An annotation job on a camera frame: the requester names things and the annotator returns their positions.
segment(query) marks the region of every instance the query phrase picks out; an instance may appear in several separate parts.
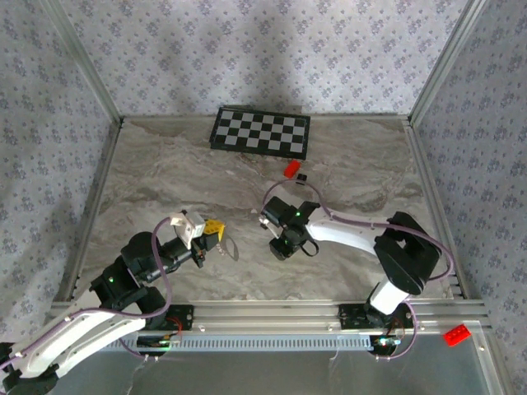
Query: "yellow lego piece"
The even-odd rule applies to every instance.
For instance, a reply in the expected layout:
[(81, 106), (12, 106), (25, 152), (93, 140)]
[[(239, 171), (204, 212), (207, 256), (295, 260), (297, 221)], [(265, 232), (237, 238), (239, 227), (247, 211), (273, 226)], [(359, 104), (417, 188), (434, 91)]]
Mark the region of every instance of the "yellow lego piece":
[(223, 230), (225, 229), (225, 224), (218, 220), (206, 220), (205, 221), (205, 230), (203, 233), (205, 235), (212, 235), (217, 233), (217, 238), (219, 241), (222, 241)]

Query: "red lego brick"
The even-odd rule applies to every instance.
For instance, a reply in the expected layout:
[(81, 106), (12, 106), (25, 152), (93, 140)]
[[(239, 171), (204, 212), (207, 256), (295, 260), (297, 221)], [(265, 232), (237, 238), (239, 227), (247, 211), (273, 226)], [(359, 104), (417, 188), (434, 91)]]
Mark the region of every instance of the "red lego brick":
[(463, 324), (455, 327), (451, 331), (448, 331), (443, 335), (443, 338), (445, 339), (446, 344), (449, 345), (449, 347), (456, 346), (457, 344), (461, 343), (464, 339), (470, 336), (470, 331), (465, 327)]
[(292, 179), (296, 172), (300, 169), (300, 162), (298, 160), (292, 160), (291, 163), (283, 171), (283, 175)]

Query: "black and white checkerboard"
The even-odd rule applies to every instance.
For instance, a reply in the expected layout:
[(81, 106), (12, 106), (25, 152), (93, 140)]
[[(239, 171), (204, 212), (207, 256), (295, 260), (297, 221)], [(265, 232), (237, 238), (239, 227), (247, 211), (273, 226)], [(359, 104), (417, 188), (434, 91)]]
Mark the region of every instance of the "black and white checkerboard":
[(305, 159), (310, 117), (220, 108), (212, 149)]

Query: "wall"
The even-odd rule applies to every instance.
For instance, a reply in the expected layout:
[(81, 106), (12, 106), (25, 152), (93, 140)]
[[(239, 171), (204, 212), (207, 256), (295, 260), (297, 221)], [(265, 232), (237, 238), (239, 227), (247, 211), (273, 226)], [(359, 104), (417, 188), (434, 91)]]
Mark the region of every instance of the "wall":
[(0, 340), (16, 341), (75, 254), (110, 121), (39, 2), (0, 12)]
[(490, 0), (418, 127), (476, 295), (527, 393), (527, 4)]
[(466, 0), (63, 0), (122, 114), (407, 114)]

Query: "gray marble floor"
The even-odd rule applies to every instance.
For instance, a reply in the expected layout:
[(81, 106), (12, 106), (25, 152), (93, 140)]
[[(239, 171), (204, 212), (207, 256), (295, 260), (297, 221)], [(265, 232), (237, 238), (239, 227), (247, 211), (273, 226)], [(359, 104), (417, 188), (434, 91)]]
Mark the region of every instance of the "gray marble floor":
[[(286, 262), (276, 260), (258, 212), (265, 190), (283, 179), (288, 160), (211, 150), (213, 122), (211, 117), (125, 121), (79, 288), (111, 264), (132, 235), (152, 230), (160, 219), (185, 208), (226, 222), (240, 256), (235, 262), (213, 250), (204, 268), (183, 265), (170, 275), (177, 300), (366, 298), (383, 274), (367, 253), (322, 243), (315, 258), (297, 253)], [(312, 118), (301, 171), (335, 210), (368, 216), (406, 211), (432, 232), (400, 121)], [(277, 194), (291, 203), (315, 198), (295, 184)], [(173, 237), (169, 226), (160, 234), (162, 243)], [(444, 269), (441, 262), (436, 272)], [(430, 284), (423, 295), (450, 297), (448, 284)]]

